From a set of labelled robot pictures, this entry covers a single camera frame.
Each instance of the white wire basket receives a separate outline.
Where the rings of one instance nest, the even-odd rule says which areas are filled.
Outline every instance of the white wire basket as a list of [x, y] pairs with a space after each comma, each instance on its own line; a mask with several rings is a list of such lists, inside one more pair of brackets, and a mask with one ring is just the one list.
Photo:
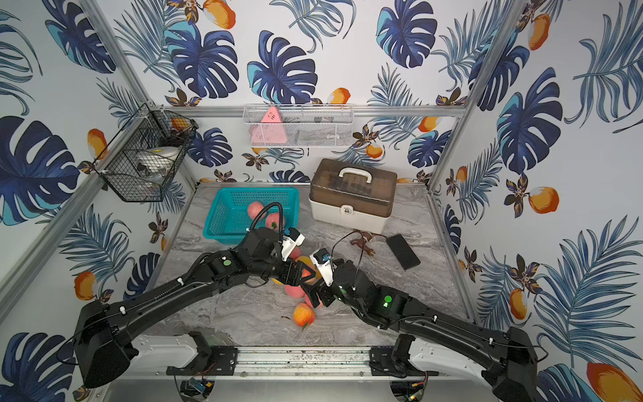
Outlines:
[[[262, 123], [275, 106], [281, 123]], [[243, 122], [248, 125], [254, 148], [348, 147], [355, 114], [352, 105], [246, 105]]]

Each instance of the wire mesh basket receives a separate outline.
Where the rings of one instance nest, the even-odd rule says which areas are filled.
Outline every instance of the wire mesh basket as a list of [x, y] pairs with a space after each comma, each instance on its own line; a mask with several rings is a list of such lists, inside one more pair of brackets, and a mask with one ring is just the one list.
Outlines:
[[[264, 122], [274, 117], [271, 107], [277, 122]], [[355, 141], [352, 105], [246, 105], [243, 121], [255, 148], [338, 148]]]
[[[134, 133], [98, 173], [125, 202], [160, 202], [199, 127], [180, 114], [151, 111], [147, 105], [142, 105], [136, 116], [143, 118], [127, 123], [138, 124]], [[102, 159], [108, 147], [109, 144], [96, 160]]]

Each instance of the pink triangular object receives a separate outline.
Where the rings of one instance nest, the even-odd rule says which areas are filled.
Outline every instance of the pink triangular object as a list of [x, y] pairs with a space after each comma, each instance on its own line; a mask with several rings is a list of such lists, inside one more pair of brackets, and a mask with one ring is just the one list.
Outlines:
[[282, 119], [279, 115], [279, 110], [275, 106], [271, 106], [268, 109], [261, 122], [276, 124], [274, 126], [266, 124], [254, 125], [250, 130], [252, 145], [285, 144], [288, 142], [284, 126], [280, 124]]

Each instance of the wall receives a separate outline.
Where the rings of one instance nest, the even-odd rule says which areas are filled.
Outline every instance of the wall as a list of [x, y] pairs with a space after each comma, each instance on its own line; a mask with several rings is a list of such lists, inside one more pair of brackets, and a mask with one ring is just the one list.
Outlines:
[[[475, 62], [506, 5], [500, 0], [457, 4], [115, 0], [102, 4], [151, 100], [196, 107], [261, 102], [464, 104], [469, 74], [472, 70], [477, 74], [479, 63]], [[366, 124], [368, 134], [362, 135]], [[190, 166], [197, 168], [193, 169], [197, 178], [221, 179], [217, 172], [232, 172], [237, 181], [252, 177], [279, 181], [270, 173], [293, 170], [312, 177], [318, 161], [331, 157], [424, 181], [435, 170], [452, 126], [451, 118], [439, 125], [435, 118], [424, 116], [358, 119], [354, 125], [357, 146], [253, 152], [240, 119], [213, 120], [202, 127], [221, 132], [211, 132], [210, 142], [199, 142], [192, 156], [200, 165]], [[217, 138], [227, 143], [221, 147], [230, 148], [225, 152], [233, 156], [231, 160], [207, 160], [196, 154], [199, 149], [218, 153], [220, 147], [213, 138], [217, 135], [223, 135]], [[358, 143], [357, 138], [364, 136], [367, 140]], [[245, 167], [253, 162], [258, 167], [269, 165], [261, 171]]]
[[640, 401], [643, 5], [529, 4], [431, 189], [480, 323], [538, 345], [539, 400]]
[[[77, 166], [94, 160], [136, 102], [74, 2], [4, 2], [0, 49], [1, 278], [86, 178]], [[181, 177], [164, 203], [99, 193], [0, 325], [0, 401], [88, 396], [72, 395], [82, 378], [56, 351], [89, 300], [145, 289], [189, 196]], [[71, 357], [69, 344], [58, 356]]]

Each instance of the white box handle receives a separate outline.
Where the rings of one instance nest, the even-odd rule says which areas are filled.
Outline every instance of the white box handle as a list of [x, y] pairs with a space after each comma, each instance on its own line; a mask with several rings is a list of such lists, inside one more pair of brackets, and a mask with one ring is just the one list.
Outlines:
[[360, 176], [364, 176], [366, 178], [366, 182], [370, 183], [373, 180], [373, 176], [371, 176], [370, 173], [368, 173], [365, 170], [361, 169], [355, 169], [354, 167], [345, 167], [344, 169], [340, 170], [340, 177], [344, 177], [344, 174], [346, 173], [353, 173], [353, 174], [358, 174]]

